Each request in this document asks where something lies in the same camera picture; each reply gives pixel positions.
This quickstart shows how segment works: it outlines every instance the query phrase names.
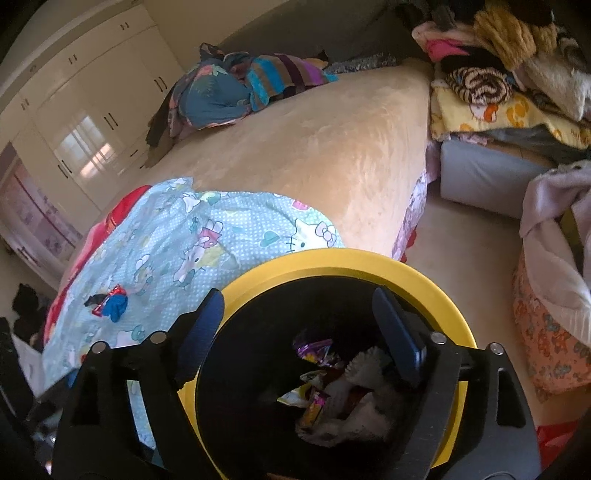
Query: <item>red bag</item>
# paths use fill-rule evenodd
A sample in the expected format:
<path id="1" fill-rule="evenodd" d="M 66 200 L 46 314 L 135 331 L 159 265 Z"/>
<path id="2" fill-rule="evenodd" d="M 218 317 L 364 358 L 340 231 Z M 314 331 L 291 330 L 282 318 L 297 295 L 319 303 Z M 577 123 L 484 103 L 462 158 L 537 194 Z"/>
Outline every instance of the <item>red bag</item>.
<path id="1" fill-rule="evenodd" d="M 538 447 L 540 448 L 543 469 L 546 469 L 549 464 L 554 462 L 560 452 L 564 450 L 578 424 L 578 421 L 570 421 L 568 423 L 538 427 Z"/>

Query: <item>snack wrapper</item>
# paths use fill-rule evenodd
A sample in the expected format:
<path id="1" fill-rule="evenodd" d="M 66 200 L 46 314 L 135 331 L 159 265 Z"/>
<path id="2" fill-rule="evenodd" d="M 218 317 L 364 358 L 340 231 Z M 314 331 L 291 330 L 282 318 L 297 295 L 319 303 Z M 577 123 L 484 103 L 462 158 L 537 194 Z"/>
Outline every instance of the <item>snack wrapper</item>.
<path id="1" fill-rule="evenodd" d="M 337 368 L 342 361 L 337 353 L 330 351 L 333 341 L 331 339 L 320 342 L 307 343 L 297 348 L 297 356 L 302 360 L 311 362 L 321 367 Z"/>
<path id="2" fill-rule="evenodd" d="M 277 401 L 290 407 L 307 408 L 310 404 L 309 394 L 311 388 L 313 388 L 312 384 L 308 382 L 282 395 Z"/>
<path id="3" fill-rule="evenodd" d="M 326 377 L 326 370 L 314 370 L 300 376 L 300 380 L 304 383 L 312 384 L 318 390 L 324 388 L 324 378 Z"/>
<path id="4" fill-rule="evenodd" d="M 307 430 L 316 424 L 322 415 L 322 409 L 324 408 L 327 399 L 328 395 L 326 393 L 314 388 L 310 394 L 310 404 L 298 423 L 298 426 L 301 429 Z"/>

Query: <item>trash bin rim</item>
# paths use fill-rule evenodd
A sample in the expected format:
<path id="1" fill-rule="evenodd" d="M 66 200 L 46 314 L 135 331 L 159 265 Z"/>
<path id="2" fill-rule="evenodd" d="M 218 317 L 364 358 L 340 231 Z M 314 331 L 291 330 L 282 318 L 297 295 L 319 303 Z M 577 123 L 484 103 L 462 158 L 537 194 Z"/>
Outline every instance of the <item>trash bin rim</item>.
<path id="1" fill-rule="evenodd" d="M 270 260 L 249 270 L 222 290 L 225 311 L 220 328 L 242 306 L 261 293 L 293 280 L 326 275 L 353 277 L 385 285 L 416 308 L 430 322 L 433 329 L 441 331 L 458 345 L 477 348 L 474 336 L 461 312 L 431 280 L 396 260 L 350 248 L 306 250 Z M 185 384 L 178 396 L 204 450 L 215 465 L 199 435 L 195 405 L 198 380 L 199 374 L 192 382 Z M 466 382 L 460 382 L 447 435 L 441 444 L 434 467 L 447 462 L 452 454 L 462 419 L 466 391 Z M 215 466 L 221 477 L 228 480 L 217 465 Z"/>

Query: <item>pile of clothes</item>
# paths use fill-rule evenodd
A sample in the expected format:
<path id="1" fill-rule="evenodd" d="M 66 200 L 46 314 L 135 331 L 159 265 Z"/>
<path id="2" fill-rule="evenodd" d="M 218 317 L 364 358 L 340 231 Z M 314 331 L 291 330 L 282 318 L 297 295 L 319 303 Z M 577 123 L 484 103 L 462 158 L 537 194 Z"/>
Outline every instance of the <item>pile of clothes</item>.
<path id="1" fill-rule="evenodd" d="M 487 2 L 470 24 L 442 30 L 434 21 L 412 36 L 462 101 L 499 104 L 525 93 L 542 110 L 591 118 L 589 65 L 542 1 Z"/>
<path id="2" fill-rule="evenodd" d="M 333 63 L 324 52 L 318 58 L 292 55 L 225 54 L 208 43 L 200 46 L 200 62 L 169 91 L 150 120 L 146 143 L 152 167 L 174 143 L 195 130 L 232 125 L 271 102 L 337 80 L 336 74 L 396 65 L 390 55 Z"/>
<path id="3" fill-rule="evenodd" d="M 434 140 L 495 139 L 556 163 L 591 157 L 591 66 L 543 0 L 394 1 L 436 64 Z"/>

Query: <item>hello kitty blanket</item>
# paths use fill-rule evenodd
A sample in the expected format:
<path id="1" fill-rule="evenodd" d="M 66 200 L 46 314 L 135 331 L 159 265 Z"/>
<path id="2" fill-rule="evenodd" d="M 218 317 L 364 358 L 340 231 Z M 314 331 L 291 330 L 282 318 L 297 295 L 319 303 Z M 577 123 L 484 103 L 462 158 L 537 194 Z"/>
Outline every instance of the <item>hello kitty blanket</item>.
<path id="1" fill-rule="evenodd" d="M 191 183 L 176 179 L 150 188 L 72 281 L 43 352 L 48 387 L 78 368 L 93 343 L 134 345 L 168 330 L 211 288 L 221 290 L 263 262 L 343 247 L 328 218 L 301 202 L 272 193 L 194 192 Z M 114 323 L 92 314 L 85 301 L 117 284 L 128 306 Z M 130 397 L 138 434 L 153 446 L 134 387 Z"/>

